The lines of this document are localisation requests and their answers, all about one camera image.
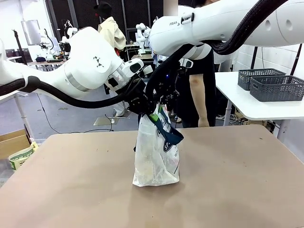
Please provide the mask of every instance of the table leg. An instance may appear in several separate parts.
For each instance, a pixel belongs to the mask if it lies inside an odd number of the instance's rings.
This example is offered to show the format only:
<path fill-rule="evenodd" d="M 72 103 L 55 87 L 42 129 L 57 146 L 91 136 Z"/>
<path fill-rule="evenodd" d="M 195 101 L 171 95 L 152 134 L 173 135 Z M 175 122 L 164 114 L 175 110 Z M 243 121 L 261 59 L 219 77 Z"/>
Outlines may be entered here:
<path fill-rule="evenodd" d="M 224 119 L 224 126 L 229 126 L 231 107 L 232 107 L 232 102 L 230 100 L 228 100 L 226 113 L 225 113 L 225 119 Z"/>
<path fill-rule="evenodd" d="M 290 120 L 283 120 L 280 125 L 280 130 L 279 130 L 279 133 L 277 134 L 277 138 L 282 143 L 284 143 L 284 139 L 285 139 L 286 133 L 288 131 L 289 124 L 290 124 Z"/>
<path fill-rule="evenodd" d="M 29 136 L 30 136 L 30 138 L 34 139 L 33 131 L 31 129 L 30 125 L 29 125 L 29 121 L 27 119 L 27 116 L 24 114 L 24 111 L 22 109 L 18 94 L 15 94 L 14 97 L 15 97 L 15 101 L 16 101 L 17 107 L 19 109 L 19 112 L 21 114 L 21 119 L 23 120 L 23 123 L 25 124 L 25 126 L 28 130 Z"/>
<path fill-rule="evenodd" d="M 130 57 L 129 57 L 129 49 L 128 49 L 128 47 L 126 47 L 126 51 L 127 51 L 127 57 L 128 57 L 128 61 L 130 61 Z"/>

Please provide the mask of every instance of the white plastic bag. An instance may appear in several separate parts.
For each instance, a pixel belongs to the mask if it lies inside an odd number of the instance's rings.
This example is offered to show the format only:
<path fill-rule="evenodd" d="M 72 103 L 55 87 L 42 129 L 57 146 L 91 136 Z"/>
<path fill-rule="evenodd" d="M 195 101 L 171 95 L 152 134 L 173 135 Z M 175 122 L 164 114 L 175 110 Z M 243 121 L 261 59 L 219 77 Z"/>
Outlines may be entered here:
<path fill-rule="evenodd" d="M 182 139 L 182 134 L 171 126 L 164 106 L 158 105 L 149 117 L 144 115 L 138 127 L 133 184 L 143 187 L 177 183 L 177 144 Z"/>

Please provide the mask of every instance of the floor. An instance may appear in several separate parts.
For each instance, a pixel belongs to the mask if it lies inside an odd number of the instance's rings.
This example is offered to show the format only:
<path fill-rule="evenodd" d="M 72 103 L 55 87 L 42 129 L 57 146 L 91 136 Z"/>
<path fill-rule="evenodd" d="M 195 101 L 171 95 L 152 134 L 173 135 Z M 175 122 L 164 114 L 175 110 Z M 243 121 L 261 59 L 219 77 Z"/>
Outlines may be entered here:
<path fill-rule="evenodd" d="M 93 126 L 98 117 L 112 116 L 113 107 L 99 109 L 76 108 L 65 103 L 56 101 L 48 96 L 39 95 L 43 107 L 46 111 L 50 125 L 60 133 L 85 132 L 99 129 L 96 132 L 106 132 L 111 126 Z M 109 98 L 105 94 L 103 87 L 90 93 L 84 100 L 97 101 Z M 35 139 L 42 141 L 53 134 L 57 134 L 48 124 L 46 116 L 37 94 L 28 94 L 20 97 L 21 105 L 27 115 Z M 114 131 L 133 131 L 138 129 L 137 115 L 127 112 L 125 117 L 130 119 L 120 119 L 117 125 L 113 125 Z M 218 126 L 222 126 L 222 121 L 217 121 Z M 23 128 L 23 121 L 17 109 L 14 99 L 0 104 L 0 135 L 14 132 Z M 0 160 L 0 187 L 13 174 L 7 160 Z"/>

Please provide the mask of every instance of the gray plastic basket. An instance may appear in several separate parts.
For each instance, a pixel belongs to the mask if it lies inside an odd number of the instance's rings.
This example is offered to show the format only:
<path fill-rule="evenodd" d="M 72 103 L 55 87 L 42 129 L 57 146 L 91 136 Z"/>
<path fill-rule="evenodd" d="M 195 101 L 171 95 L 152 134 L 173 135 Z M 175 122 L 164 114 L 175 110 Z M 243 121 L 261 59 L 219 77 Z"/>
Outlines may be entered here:
<path fill-rule="evenodd" d="M 286 75 L 284 72 L 276 69 L 253 69 L 253 70 L 239 70 L 238 71 L 238 85 L 249 91 L 250 79 L 256 76 L 273 76 L 273 75 Z"/>
<path fill-rule="evenodd" d="M 304 80 L 294 76 L 252 77 L 250 94 L 259 101 L 302 101 Z"/>

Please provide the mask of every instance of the table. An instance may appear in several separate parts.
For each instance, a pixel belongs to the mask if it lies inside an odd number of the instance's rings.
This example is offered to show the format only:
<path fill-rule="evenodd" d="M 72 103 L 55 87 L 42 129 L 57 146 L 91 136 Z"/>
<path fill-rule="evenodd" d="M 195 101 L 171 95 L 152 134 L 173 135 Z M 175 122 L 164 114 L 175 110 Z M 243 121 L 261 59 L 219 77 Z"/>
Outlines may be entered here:
<path fill-rule="evenodd" d="M 42 68 L 43 71 L 52 71 L 58 67 L 60 67 L 62 64 L 64 64 L 66 62 L 66 59 L 62 59 L 62 62 L 55 62 L 55 63 L 48 63 L 48 62 L 31 62 L 28 63 L 28 66 L 35 66 L 36 69 L 38 69 L 39 67 Z"/>
<path fill-rule="evenodd" d="M 146 60 L 146 59 L 152 59 L 152 56 L 151 56 L 151 54 L 142 54 L 141 56 L 140 55 L 134 55 L 131 59 L 135 59 L 135 58 Z"/>
<path fill-rule="evenodd" d="M 260 102 L 238 86 L 238 72 L 216 73 L 216 86 L 228 99 L 224 126 L 229 125 L 233 104 L 249 120 L 283 120 L 278 139 L 284 141 L 291 119 L 304 118 L 304 101 Z"/>
<path fill-rule="evenodd" d="M 181 132 L 180 182 L 146 188 L 137 132 L 51 136 L 0 189 L 1 227 L 304 227 L 304 166 L 264 127 Z"/>
<path fill-rule="evenodd" d="M 125 50 L 127 52 L 128 61 L 130 61 L 129 50 L 131 50 L 132 48 L 134 49 L 134 51 L 136 51 L 136 50 L 139 49 L 139 45 L 137 45 L 137 44 L 127 44 L 125 46 Z"/>
<path fill-rule="evenodd" d="M 22 109 L 22 105 L 20 103 L 20 100 L 19 100 L 19 96 L 22 96 L 22 97 L 25 97 L 27 95 L 21 95 L 21 94 L 18 94 L 19 91 L 14 91 L 14 92 L 11 92 L 9 94 L 6 94 L 6 95 L 3 95 L 3 96 L 0 96 L 0 104 L 14 98 L 15 99 L 15 102 L 17 104 L 17 107 L 18 107 L 18 110 L 20 112 L 20 115 L 21 115 L 21 119 L 23 120 L 23 123 L 24 125 L 26 126 L 27 130 L 28 130 L 28 133 L 29 133 L 29 136 L 30 138 L 32 138 L 34 140 L 34 134 L 33 134 L 33 131 L 29 125 L 29 121 L 28 121 L 28 118 L 27 116 L 25 115 L 23 109 Z"/>
<path fill-rule="evenodd" d="M 12 61 L 12 62 L 14 62 L 14 63 L 15 63 L 15 62 L 16 62 L 16 59 L 18 59 L 18 58 L 22 58 L 22 57 L 21 57 L 21 56 L 16 56 L 16 57 L 8 57 L 8 58 L 7 58 L 7 60 L 8 60 L 8 61 Z"/>

